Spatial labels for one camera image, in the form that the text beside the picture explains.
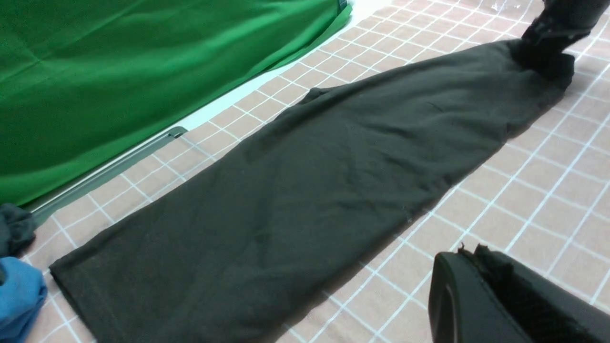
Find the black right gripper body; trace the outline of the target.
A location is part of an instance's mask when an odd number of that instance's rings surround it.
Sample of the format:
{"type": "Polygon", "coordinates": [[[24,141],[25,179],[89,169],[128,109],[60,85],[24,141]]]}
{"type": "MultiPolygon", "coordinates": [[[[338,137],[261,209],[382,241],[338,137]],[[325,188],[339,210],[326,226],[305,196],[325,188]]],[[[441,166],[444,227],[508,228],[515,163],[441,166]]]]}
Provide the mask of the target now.
{"type": "Polygon", "coordinates": [[[590,35],[609,4],[608,0],[544,0],[543,11],[521,40],[541,54],[563,52],[590,35]]]}

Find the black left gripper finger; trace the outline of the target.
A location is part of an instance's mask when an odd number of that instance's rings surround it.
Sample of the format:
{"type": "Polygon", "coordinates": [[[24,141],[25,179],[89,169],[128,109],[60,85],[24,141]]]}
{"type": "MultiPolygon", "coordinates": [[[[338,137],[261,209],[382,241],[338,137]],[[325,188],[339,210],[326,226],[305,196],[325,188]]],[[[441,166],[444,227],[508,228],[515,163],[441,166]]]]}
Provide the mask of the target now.
{"type": "Polygon", "coordinates": [[[438,252],[428,298],[434,343],[607,343],[610,317],[503,252],[438,252]]]}

